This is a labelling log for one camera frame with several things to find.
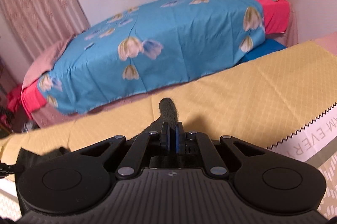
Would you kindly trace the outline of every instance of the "metal screw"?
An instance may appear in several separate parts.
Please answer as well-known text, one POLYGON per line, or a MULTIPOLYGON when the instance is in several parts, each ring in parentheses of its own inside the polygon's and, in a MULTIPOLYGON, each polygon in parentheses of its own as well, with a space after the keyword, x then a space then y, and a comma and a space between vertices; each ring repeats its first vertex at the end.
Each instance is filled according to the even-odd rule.
POLYGON ((227 169, 221 166, 215 166, 211 168, 211 173, 215 175, 223 175, 227 173, 227 169))
POLYGON ((122 167, 118 169, 118 173, 120 175, 131 175, 134 173, 134 169, 132 169, 131 167, 122 167))

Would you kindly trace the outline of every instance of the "bed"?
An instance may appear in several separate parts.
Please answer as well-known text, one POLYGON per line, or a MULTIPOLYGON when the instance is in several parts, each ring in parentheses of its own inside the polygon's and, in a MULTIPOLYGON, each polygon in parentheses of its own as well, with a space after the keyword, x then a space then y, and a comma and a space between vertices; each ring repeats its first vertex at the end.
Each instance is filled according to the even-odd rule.
MULTIPOLYGON (((334 40, 335 50, 337 33, 329 39, 334 40)), ((337 57, 318 44, 326 46, 326 39, 262 56, 118 109, 27 134, 12 134, 0 141, 0 160, 15 163, 21 147, 43 154, 60 146, 77 150, 117 134, 131 138, 159 117, 158 103, 164 97, 173 98, 187 131, 202 131, 213 139, 229 134, 272 148, 336 103, 337 78, 333 75, 337 57)), ((330 161, 334 163, 336 158, 326 160, 324 169, 317 166, 323 173, 332 168, 330 161)), ((320 206, 328 218, 337 213, 331 213, 331 206, 337 204, 329 191, 320 206)))

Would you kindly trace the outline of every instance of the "pink curtain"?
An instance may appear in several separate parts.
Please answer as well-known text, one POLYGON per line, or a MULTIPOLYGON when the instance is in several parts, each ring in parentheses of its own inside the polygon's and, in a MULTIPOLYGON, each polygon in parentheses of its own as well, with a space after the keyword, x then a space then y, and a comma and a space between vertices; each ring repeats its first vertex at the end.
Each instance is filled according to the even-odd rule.
POLYGON ((0 0, 0 7, 31 60, 90 27, 77 0, 0 0))

